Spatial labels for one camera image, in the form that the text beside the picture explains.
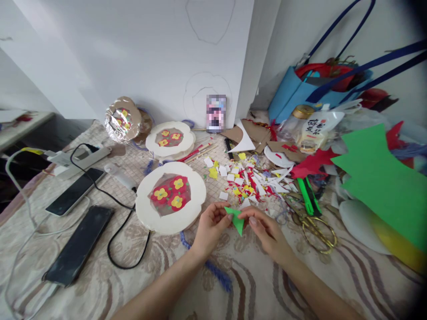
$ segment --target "bag handle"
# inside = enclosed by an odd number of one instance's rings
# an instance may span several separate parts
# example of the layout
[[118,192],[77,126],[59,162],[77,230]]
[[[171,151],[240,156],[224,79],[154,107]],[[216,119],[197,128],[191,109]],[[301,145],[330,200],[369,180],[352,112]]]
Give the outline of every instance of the bag handle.
[[[368,70],[372,67],[376,67],[380,64],[383,64],[385,62],[406,56],[408,54],[411,53],[415,53],[421,50],[425,50],[427,49],[427,40],[422,40],[419,42],[416,42],[414,44],[410,44],[406,47],[400,48],[398,50],[395,50],[393,52],[390,52],[389,54],[386,54],[385,56],[379,57],[375,60],[372,60],[371,62],[368,62],[367,64],[364,64],[358,68],[354,68],[353,70],[351,70],[350,72],[347,72],[345,74],[343,74],[342,76],[335,78],[334,80],[328,82],[327,84],[324,84],[323,86],[317,88],[316,90],[314,90],[312,92],[312,94],[307,98],[307,102],[311,102],[311,103],[317,103],[325,94],[327,94],[329,92],[329,90],[335,86],[338,82],[342,81],[343,79],[350,77],[356,73],[359,73],[361,71],[365,71]],[[370,89],[371,87],[374,87],[388,79],[390,79],[391,77],[394,77],[395,75],[398,75],[399,73],[412,68],[413,66],[419,64],[420,62],[423,62],[424,60],[427,60],[427,51],[417,55],[415,58],[410,59],[409,61],[403,63],[402,65],[394,68],[393,70],[387,72],[386,74],[382,75],[381,77],[372,80],[371,82],[367,83],[366,85],[364,85],[361,88],[355,88],[353,90],[351,90],[347,96],[341,100],[340,103],[346,101],[353,93],[355,92],[360,92],[360,91],[364,91],[367,89]]]
[[[341,21],[341,19],[358,3],[360,0],[354,1],[352,4],[350,4],[347,9],[345,9],[337,18],[337,20],[334,21],[334,23],[329,27],[329,29],[325,32],[322,38],[320,38],[319,42],[314,46],[313,50],[309,53],[309,58],[306,60],[305,64],[308,64],[308,61],[310,60],[310,57],[313,56],[313,54],[316,52],[316,50],[320,47],[320,45],[325,41],[325,39],[328,37],[328,35],[332,32],[332,30],[337,26],[338,22]],[[366,12],[365,16],[363,17],[362,21],[360,22],[359,26],[357,27],[356,31],[351,36],[350,40],[348,40],[347,44],[344,46],[344,48],[341,50],[341,52],[337,55],[337,58],[339,58],[345,49],[347,49],[350,42],[354,39],[354,37],[357,35],[359,30],[362,28],[362,26],[365,24],[366,19],[371,14],[372,9],[374,8],[375,0],[371,0],[371,4],[369,5],[368,11]]]

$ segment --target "patterned fabric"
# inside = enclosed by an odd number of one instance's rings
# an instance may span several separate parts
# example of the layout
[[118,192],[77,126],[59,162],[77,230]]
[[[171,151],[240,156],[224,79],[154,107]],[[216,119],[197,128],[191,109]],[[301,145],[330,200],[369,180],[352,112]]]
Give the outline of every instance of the patterned fabric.
[[[216,144],[209,155],[221,164],[228,163],[224,153],[222,136],[212,135],[210,142]],[[71,143],[76,147],[86,142],[93,145],[113,145],[107,138],[104,127],[95,122],[86,132]],[[103,168],[114,162],[137,182],[143,179],[143,169],[150,154],[126,146],[124,156],[104,158],[94,165]],[[201,176],[207,174],[203,157],[190,165]],[[45,177],[30,196],[32,212],[37,222],[46,217],[44,209],[78,177],[62,182],[52,176]],[[225,179],[217,181],[207,177],[207,198],[203,209],[218,201],[219,192],[228,184]],[[108,191],[122,203],[132,206],[135,195],[111,176],[99,182],[99,187]],[[48,300],[36,319],[108,319],[116,310],[152,283],[185,252],[180,235],[161,236],[150,239],[143,261],[132,270],[114,267],[107,257],[107,243],[128,215],[128,210],[118,206],[112,199],[97,190],[88,197],[92,204],[111,207],[115,214],[97,243],[76,283],[69,288],[60,288]],[[237,208],[237,197],[229,197]],[[327,190],[320,202],[326,220],[339,237],[339,245],[331,255],[322,255],[310,247],[302,230],[292,219],[278,216],[281,205],[275,197],[268,198],[260,206],[267,214],[282,224],[282,230],[297,256],[304,261],[340,297],[368,319],[400,319],[404,316],[414,295],[421,288],[422,278],[402,265],[392,256],[383,256],[366,248],[345,230],[342,222],[324,205],[330,199]],[[82,214],[86,201],[79,203],[66,217],[49,217],[43,232],[53,232],[72,224]],[[197,221],[185,237],[191,244],[194,240]],[[16,252],[32,232],[26,207],[21,206],[0,227],[0,290],[3,293]],[[55,260],[73,230],[62,234],[34,236],[23,250],[15,271],[9,299],[14,308],[31,315],[50,284],[40,281],[43,273]],[[121,265],[132,265],[139,259],[144,248],[148,230],[133,214],[126,227],[113,243],[113,256]],[[177,302],[170,319],[314,319],[315,315],[304,298],[292,284],[285,272],[268,257],[250,228],[245,228],[240,237],[234,228],[222,234],[217,249],[210,258],[232,279],[230,294],[220,286],[211,271],[201,269],[182,297]],[[0,300],[0,319],[11,319],[4,302]]]

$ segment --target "smartphone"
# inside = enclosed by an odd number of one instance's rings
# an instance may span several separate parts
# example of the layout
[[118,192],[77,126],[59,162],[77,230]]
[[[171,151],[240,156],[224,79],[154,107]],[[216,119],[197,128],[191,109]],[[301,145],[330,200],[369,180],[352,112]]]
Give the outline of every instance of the smartphone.
[[55,262],[41,278],[68,287],[77,279],[114,210],[92,206]]
[[55,201],[53,201],[46,211],[56,216],[67,215],[79,201],[93,188],[93,182],[89,176],[98,182],[105,172],[99,169],[90,168],[84,175],[77,179],[67,190],[64,191]]
[[206,131],[210,133],[223,132],[226,116],[226,96],[206,96]]

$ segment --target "gold scissors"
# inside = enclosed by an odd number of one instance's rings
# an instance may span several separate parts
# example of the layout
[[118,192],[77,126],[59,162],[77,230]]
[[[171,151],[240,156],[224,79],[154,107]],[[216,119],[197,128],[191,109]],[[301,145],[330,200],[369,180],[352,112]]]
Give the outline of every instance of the gold scissors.
[[[323,221],[320,218],[317,217],[311,217],[308,216],[304,209],[297,209],[293,204],[291,204],[288,200],[286,200],[286,203],[288,206],[292,209],[293,212],[298,216],[299,221],[302,225],[302,231],[304,232],[304,237],[307,240],[307,242],[312,246],[316,251],[323,253],[323,254],[330,254],[332,252],[332,249],[337,245],[338,239],[335,235],[335,231],[333,228],[328,225],[325,221]],[[323,223],[332,233],[333,240],[330,241],[319,229],[319,227],[314,223],[314,220],[319,221],[320,223]],[[317,248],[312,241],[309,240],[309,237],[307,237],[307,230],[310,231],[313,235],[315,235],[320,241],[326,246],[326,249],[319,249]]]

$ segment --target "green paper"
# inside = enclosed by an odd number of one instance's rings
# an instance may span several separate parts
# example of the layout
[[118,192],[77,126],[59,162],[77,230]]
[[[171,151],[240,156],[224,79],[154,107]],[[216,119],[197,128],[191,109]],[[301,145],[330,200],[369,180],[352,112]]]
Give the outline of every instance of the green paper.
[[224,207],[224,208],[225,208],[225,210],[227,211],[228,214],[233,214],[234,215],[232,222],[233,222],[234,226],[236,227],[237,232],[239,233],[239,235],[242,236],[243,225],[245,224],[245,219],[239,219],[239,218],[237,218],[237,216],[239,214],[241,214],[242,212],[238,211],[238,210],[234,210],[234,209],[229,208],[229,207]]
[[331,159],[351,176],[342,187],[427,253],[427,177],[390,153],[383,124],[342,138],[348,154]]

